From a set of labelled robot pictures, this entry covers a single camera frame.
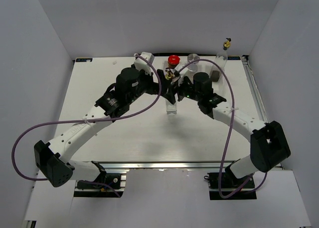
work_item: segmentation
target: white wall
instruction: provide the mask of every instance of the white wall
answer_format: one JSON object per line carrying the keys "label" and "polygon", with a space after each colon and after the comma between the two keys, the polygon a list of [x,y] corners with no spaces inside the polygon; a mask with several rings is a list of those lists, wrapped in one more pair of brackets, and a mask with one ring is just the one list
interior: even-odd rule
{"label": "white wall", "polygon": [[[0,226],[19,228],[33,182],[13,170],[11,148],[28,127],[58,118],[72,61],[38,0],[0,0],[0,18]],[[53,131],[22,140],[16,158],[26,175],[35,176],[33,145]]]}
{"label": "white wall", "polygon": [[135,52],[249,54],[278,0],[39,0],[72,58]]}
{"label": "white wall", "polygon": [[279,0],[250,56],[270,119],[284,127],[313,227],[319,227],[319,0]]}

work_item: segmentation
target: cable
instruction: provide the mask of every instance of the cable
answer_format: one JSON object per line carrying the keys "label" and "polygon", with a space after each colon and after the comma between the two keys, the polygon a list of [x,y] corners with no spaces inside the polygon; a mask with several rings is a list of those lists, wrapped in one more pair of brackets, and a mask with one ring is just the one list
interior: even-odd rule
{"label": "cable", "polygon": [[[157,103],[157,101],[159,100],[160,98],[160,94],[161,94],[161,82],[160,82],[160,78],[159,78],[159,75],[156,71],[156,69],[154,68],[154,66],[148,62],[145,58],[139,56],[138,54],[135,54],[135,57],[138,57],[140,58],[141,60],[143,60],[144,62],[146,62],[150,67],[151,69],[153,70],[154,74],[156,75],[156,78],[158,79],[158,82],[159,82],[159,93],[156,97],[156,99],[149,105],[147,106],[146,108],[142,109],[141,111],[139,112],[136,112],[136,113],[133,113],[133,114],[130,114],[130,115],[127,115],[127,116],[123,116],[123,117],[114,117],[114,118],[103,118],[103,119],[88,119],[87,121],[88,122],[109,122],[109,121],[117,121],[117,120],[123,120],[123,119],[126,119],[126,118],[130,118],[130,117],[134,117],[134,116],[137,116],[147,110],[149,110],[151,107],[153,107],[155,105],[155,103]],[[12,147],[12,152],[11,152],[11,161],[12,161],[12,165],[13,165],[13,168],[14,170],[17,172],[17,174],[19,176],[21,176],[22,178],[26,179],[26,180],[29,180],[29,181],[46,181],[47,179],[46,178],[32,178],[32,177],[28,177],[26,175],[24,175],[17,167],[16,165],[16,162],[15,162],[15,150],[16,150],[16,147],[19,143],[19,141],[22,139],[22,137],[24,137],[25,134],[27,134],[28,132],[38,128],[38,127],[43,127],[43,126],[48,126],[48,125],[56,125],[56,124],[66,124],[66,123],[84,123],[84,120],[69,120],[69,121],[55,121],[55,122],[45,122],[45,123],[41,123],[41,124],[38,124],[38,125],[35,125],[33,127],[30,127],[28,128],[27,130],[25,130],[18,138],[17,140],[15,141],[13,147]]]}
{"label": "cable", "polygon": [[220,161],[220,168],[219,168],[219,173],[218,173],[218,192],[219,192],[219,195],[220,197],[222,197],[223,199],[227,199],[227,198],[230,198],[231,196],[233,196],[235,193],[237,193],[238,191],[240,191],[245,185],[246,183],[249,181],[249,179],[252,177],[252,175],[250,175],[244,182],[243,184],[241,184],[237,189],[235,189],[234,191],[232,191],[230,194],[224,196],[222,191],[221,191],[221,179],[222,179],[222,172],[223,172],[223,166],[224,166],[224,162],[225,162],[225,158],[226,158],[226,153],[227,153],[227,149],[228,149],[228,144],[229,144],[229,141],[230,141],[230,136],[231,136],[231,132],[233,130],[233,123],[234,123],[234,116],[235,116],[235,98],[234,98],[234,93],[233,93],[233,89],[230,85],[230,82],[225,74],[225,72],[221,69],[221,67],[209,60],[209,59],[204,59],[204,58],[201,58],[201,59],[197,59],[197,60],[193,60],[187,64],[185,64],[180,70],[179,72],[183,71],[186,67],[188,67],[190,64],[194,63],[194,62],[198,62],[198,61],[205,61],[205,62],[210,62],[212,64],[214,64],[219,70],[220,72],[223,74],[227,84],[228,84],[228,87],[229,87],[229,90],[230,90],[230,95],[231,95],[231,101],[232,101],[232,111],[231,111],[231,118],[230,118],[230,124],[229,124],[229,130],[228,130],[228,135],[227,135],[227,139],[226,139],[226,143],[225,143],[225,148],[224,148],[224,152],[223,152],[223,156],[222,156],[222,159]]}
{"label": "cable", "polygon": [[105,184],[105,183],[100,183],[100,182],[90,182],[90,181],[85,181],[85,180],[80,180],[80,182],[84,182],[87,184],[92,184],[92,185],[100,185],[100,186],[104,186],[109,188],[110,190],[112,190],[119,198],[121,197],[110,185]]}
{"label": "cable", "polygon": [[261,181],[261,183],[258,185],[258,187],[254,188],[250,191],[246,191],[245,193],[247,194],[247,193],[252,193],[252,192],[257,191],[265,183],[266,178],[267,178],[267,172],[265,173],[265,176],[264,176],[263,180]]}

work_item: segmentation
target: gold bottle pourer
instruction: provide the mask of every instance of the gold bottle pourer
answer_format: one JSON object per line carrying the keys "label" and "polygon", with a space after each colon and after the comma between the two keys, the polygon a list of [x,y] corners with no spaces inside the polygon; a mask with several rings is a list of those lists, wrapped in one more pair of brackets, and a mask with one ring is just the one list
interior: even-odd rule
{"label": "gold bottle pourer", "polygon": [[224,49],[225,50],[227,50],[229,47],[230,47],[230,45],[231,45],[231,38],[226,38],[227,39],[227,41],[226,42],[224,42]]}

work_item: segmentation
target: red cap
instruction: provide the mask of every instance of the red cap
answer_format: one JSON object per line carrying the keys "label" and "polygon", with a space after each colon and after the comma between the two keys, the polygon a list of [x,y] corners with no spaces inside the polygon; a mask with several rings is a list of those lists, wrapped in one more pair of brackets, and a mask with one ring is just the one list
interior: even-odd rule
{"label": "red cap", "polygon": [[168,63],[170,65],[178,65],[180,58],[177,55],[171,55],[168,57]]}

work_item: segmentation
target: bottle with gold cap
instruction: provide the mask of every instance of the bottle with gold cap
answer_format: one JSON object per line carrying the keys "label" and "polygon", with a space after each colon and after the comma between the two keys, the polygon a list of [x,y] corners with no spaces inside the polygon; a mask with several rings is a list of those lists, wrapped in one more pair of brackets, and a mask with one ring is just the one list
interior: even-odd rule
{"label": "bottle with gold cap", "polygon": [[[227,41],[225,41],[223,44],[223,50],[217,53],[215,58],[215,62],[221,67],[223,71],[225,71],[225,65],[226,65],[227,57],[228,57],[227,49],[229,49],[231,45],[230,44],[231,38],[226,38],[226,39]],[[213,65],[209,75],[211,81],[218,82],[220,75],[221,75],[220,70],[215,65]]]}

